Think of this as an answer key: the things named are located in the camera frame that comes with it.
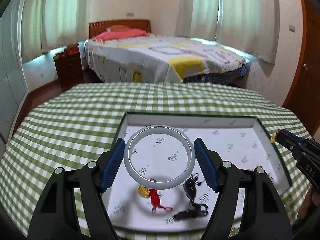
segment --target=blue plaid fabric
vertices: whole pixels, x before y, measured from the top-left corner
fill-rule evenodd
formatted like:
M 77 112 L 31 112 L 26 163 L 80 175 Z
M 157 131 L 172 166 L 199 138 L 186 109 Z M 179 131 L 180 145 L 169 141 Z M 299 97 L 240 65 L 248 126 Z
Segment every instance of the blue plaid fabric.
M 209 73 L 183 79 L 184 83 L 213 83 L 227 85 L 235 79 L 243 77 L 250 70 L 250 63 L 244 64 L 241 68 L 226 73 Z

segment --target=pillow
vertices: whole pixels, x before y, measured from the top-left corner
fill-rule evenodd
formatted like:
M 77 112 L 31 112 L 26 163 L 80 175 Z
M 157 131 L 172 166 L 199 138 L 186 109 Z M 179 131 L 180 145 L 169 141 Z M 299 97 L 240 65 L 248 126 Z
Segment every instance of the pillow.
M 131 28 L 124 25 L 113 25 L 106 29 L 106 32 L 127 32 L 131 30 Z
M 140 36 L 147 36 L 150 37 L 146 31 L 139 30 L 139 29 L 130 29 L 126 32 L 103 32 L 94 37 L 92 40 L 96 42 L 103 42 L 103 41 L 111 41 L 111 40 L 118 40 L 118 39 L 126 39 L 126 38 L 134 38 Z

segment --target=wooden headboard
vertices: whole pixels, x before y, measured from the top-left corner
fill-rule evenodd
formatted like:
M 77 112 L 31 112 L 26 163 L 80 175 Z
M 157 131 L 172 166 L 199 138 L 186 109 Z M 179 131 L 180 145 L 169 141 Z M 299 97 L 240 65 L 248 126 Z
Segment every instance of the wooden headboard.
M 89 36 L 90 39 L 94 36 L 99 35 L 106 31 L 106 28 L 113 25 L 124 25 L 132 29 L 141 29 L 147 33 L 151 32 L 150 21 L 149 20 L 140 20 L 140 19 L 131 19 L 131 20 L 111 20 L 103 21 L 96 23 L 89 23 Z

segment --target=pink blanket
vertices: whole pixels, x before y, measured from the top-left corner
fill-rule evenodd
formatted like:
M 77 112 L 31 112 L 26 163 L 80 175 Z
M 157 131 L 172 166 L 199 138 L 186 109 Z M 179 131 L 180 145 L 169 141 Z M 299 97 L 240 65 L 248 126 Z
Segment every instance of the pink blanket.
M 111 41 L 111 40 L 133 38 L 133 37 L 140 37 L 140 36 L 150 37 L 150 34 L 140 29 L 131 29 L 126 32 L 103 32 L 95 36 L 93 38 L 93 41 L 96 41 L 96 42 Z

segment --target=light switch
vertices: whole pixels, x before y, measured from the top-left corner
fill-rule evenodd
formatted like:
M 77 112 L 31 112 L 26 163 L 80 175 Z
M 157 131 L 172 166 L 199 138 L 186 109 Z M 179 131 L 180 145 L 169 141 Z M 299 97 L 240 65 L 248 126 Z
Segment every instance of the light switch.
M 289 25 L 289 31 L 295 33 L 296 27 L 294 27 L 293 25 Z

